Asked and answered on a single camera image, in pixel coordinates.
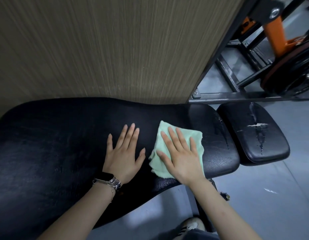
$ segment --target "mint green towel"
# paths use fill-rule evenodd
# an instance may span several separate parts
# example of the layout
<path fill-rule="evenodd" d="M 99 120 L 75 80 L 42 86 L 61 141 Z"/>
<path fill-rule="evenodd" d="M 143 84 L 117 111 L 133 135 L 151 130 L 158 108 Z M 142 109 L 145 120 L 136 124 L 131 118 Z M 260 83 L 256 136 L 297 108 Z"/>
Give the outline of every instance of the mint green towel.
<path fill-rule="evenodd" d="M 169 126 L 172 127 L 173 131 L 176 134 L 176 127 L 175 126 L 170 125 L 167 122 L 161 121 L 160 125 L 159 125 L 159 129 L 158 129 L 158 133 L 157 133 L 157 140 L 155 142 L 154 149 L 153 149 L 153 151 L 152 151 L 152 153 L 149 157 L 149 159 L 151 159 L 151 162 L 149 163 L 150 167 L 152 168 L 151 172 L 155 173 L 159 177 L 163 177 L 163 178 L 166 178 L 166 179 L 167 178 L 174 178 L 174 177 L 168 172 L 166 166 L 161 161 L 161 159 L 157 155 L 156 151 L 159 150 L 159 151 L 164 152 L 171 159 L 169 150 L 168 150 L 168 148 L 167 148 L 166 144 L 164 143 L 163 138 L 161 136 L 161 131 L 163 131 L 164 133 L 167 134 L 169 139 L 171 139 L 171 137 L 169 135 L 169 131 L 168 131 Z M 203 148 L 203 145 L 201 144 L 202 132 L 195 131 L 195 130 L 182 129 L 182 128 L 180 128 L 180 130 L 181 130 L 182 134 L 184 135 L 184 138 L 187 141 L 189 148 L 190 148 L 190 137 L 193 137 L 193 139 L 194 139 L 194 141 L 197 145 L 197 151 L 198 151 L 200 164 L 201 164 L 202 171 L 203 171 L 202 156 L 203 156 L 204 148 Z"/>

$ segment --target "person's right arm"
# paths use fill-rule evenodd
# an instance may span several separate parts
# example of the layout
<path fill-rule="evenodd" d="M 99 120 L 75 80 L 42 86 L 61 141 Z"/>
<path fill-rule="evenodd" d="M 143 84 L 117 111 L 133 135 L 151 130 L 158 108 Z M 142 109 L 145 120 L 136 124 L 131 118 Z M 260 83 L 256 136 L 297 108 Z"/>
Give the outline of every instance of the person's right arm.
<path fill-rule="evenodd" d="M 193 138 L 190 138 L 191 148 L 189 148 L 179 128 L 176 132 L 178 136 L 169 127 L 172 141 L 164 132 L 161 132 L 172 161 L 163 152 L 157 151 L 157 154 L 169 173 L 192 190 L 197 201 L 211 219 L 220 239 L 261 240 L 251 226 L 235 212 L 205 178 Z"/>

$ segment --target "metal bolt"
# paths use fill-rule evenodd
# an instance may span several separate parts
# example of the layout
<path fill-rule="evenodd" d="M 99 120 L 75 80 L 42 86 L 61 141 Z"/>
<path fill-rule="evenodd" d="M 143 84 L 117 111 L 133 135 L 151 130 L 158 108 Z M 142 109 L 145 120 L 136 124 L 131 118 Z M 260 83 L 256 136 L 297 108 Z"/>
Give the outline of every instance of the metal bolt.
<path fill-rule="evenodd" d="M 280 12 L 280 8 L 272 9 L 270 13 L 270 19 L 274 19 L 276 16 L 278 16 L 279 12 Z"/>

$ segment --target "watch band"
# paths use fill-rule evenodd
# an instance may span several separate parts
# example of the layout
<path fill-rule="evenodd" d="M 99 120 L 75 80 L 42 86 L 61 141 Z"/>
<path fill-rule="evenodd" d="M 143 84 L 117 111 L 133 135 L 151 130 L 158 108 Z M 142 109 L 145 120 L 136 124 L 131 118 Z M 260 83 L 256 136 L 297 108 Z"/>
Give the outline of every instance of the watch band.
<path fill-rule="evenodd" d="M 119 181 L 119 179 L 117 179 L 116 177 L 113 177 L 113 179 L 111 179 L 110 181 L 104 181 L 104 180 L 100 180 L 100 179 L 96 179 L 94 178 L 92 185 L 94 185 L 96 182 L 102 183 L 102 184 L 107 184 L 112 186 L 116 192 L 120 189 L 121 187 L 121 182 Z"/>

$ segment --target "forearm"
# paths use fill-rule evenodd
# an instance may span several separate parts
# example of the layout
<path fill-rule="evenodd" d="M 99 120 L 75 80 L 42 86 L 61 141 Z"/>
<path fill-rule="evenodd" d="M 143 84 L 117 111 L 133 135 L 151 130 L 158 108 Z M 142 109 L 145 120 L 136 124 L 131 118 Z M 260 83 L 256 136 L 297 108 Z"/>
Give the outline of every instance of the forearm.
<path fill-rule="evenodd" d="M 114 194 L 111 186 L 96 183 L 38 239 L 86 239 Z"/>
<path fill-rule="evenodd" d="M 222 240 L 261 240 L 207 180 L 190 185 L 194 196 L 211 219 Z"/>

